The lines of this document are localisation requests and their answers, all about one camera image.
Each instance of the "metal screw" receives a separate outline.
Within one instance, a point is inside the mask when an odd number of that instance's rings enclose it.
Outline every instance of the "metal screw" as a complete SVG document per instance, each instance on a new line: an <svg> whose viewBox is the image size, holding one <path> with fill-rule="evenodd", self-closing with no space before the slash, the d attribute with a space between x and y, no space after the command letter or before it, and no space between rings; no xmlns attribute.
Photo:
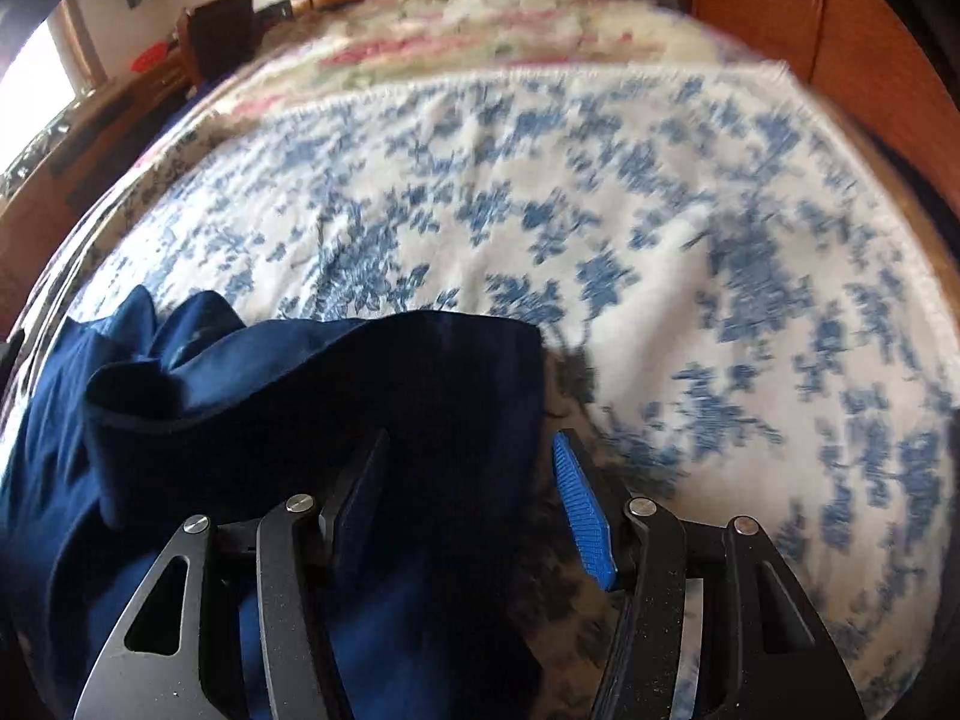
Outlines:
<svg viewBox="0 0 960 720"><path fill-rule="evenodd" d="M656 514L656 504L649 498L632 498L627 510L634 517L652 517Z"/></svg>
<svg viewBox="0 0 960 720"><path fill-rule="evenodd" d="M313 508L313 496L306 493L297 493L287 498L287 511L299 514Z"/></svg>
<svg viewBox="0 0 960 720"><path fill-rule="evenodd" d="M184 531L187 533L203 533L210 527L210 518L206 514L194 514L184 522Z"/></svg>
<svg viewBox="0 0 960 720"><path fill-rule="evenodd" d="M733 530L741 536L756 536L760 531L760 525L757 525L757 521L752 517L738 517L733 520Z"/></svg>

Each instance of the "red object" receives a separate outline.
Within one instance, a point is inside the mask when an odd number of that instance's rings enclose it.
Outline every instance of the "red object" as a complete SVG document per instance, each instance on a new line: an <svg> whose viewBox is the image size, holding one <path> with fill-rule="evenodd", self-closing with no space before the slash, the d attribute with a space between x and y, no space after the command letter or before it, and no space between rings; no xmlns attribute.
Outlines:
<svg viewBox="0 0 960 720"><path fill-rule="evenodd" d="M135 73L145 73L147 70L156 67L160 62L165 60L169 50L170 47L168 47L165 42L156 43L136 57L130 69Z"/></svg>

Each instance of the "navy fabric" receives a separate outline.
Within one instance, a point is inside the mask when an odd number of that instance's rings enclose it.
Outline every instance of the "navy fabric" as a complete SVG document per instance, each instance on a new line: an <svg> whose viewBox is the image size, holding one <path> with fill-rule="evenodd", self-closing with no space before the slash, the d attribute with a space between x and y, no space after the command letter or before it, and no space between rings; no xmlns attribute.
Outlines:
<svg viewBox="0 0 960 720"><path fill-rule="evenodd" d="M261 517L383 427L358 576L323 597L355 715L522 716L539 670L503 598L542 402L539 331L507 319L244 327L199 293L160 324L137 288L110 319L67 322L0 487L0 586L40 693L72 713L186 517ZM253 584L238 592L248 703L267 717Z"/></svg>
<svg viewBox="0 0 960 720"><path fill-rule="evenodd" d="M171 129L173 129L176 126L176 124L184 116L186 116L188 113L190 113L190 111L196 108L203 100L205 100L208 97L210 92L216 89L228 77L229 77L229 74L225 74L224 76L220 76L219 79L214 79L213 81L203 81L203 83L197 87L196 93L193 95L193 97L189 98L189 100L187 100L186 103L184 103L184 106L182 108L179 108L178 111L176 111L176 113L173 116L171 116L169 119L167 119L166 122L163 123L163 127L160 127L160 132L157 132L157 135L155 135L152 141L150 141L150 143L147 145L147 148L143 149L144 153L146 153L147 151L150 151L150 149L154 147L154 143L156 143L160 138L162 138Z"/></svg>

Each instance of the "window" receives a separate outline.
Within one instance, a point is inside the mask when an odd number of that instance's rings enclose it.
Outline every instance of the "window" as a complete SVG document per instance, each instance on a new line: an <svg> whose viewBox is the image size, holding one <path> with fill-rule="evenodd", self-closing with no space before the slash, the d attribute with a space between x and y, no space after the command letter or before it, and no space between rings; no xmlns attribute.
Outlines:
<svg viewBox="0 0 960 720"><path fill-rule="evenodd" d="M73 86L44 22L0 79L0 172L73 98Z"/></svg>

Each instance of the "blue and white floral bedspread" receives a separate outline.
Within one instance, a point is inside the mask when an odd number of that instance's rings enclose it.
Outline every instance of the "blue and white floral bedspread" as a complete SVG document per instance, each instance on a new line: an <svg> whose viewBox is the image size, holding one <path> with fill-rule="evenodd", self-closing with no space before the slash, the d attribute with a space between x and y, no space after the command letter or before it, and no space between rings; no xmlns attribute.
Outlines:
<svg viewBox="0 0 960 720"><path fill-rule="evenodd" d="M144 283L167 309L219 290L248 322L539 324L551 431L679 517L756 517L870 717L909 685L949 537L957 340L889 197L781 67L441 76L172 148L184 175L139 201L72 316ZM515 617L560 720L589 709L616 612L545 461L536 485ZM695 671L693 647L677 716Z"/></svg>

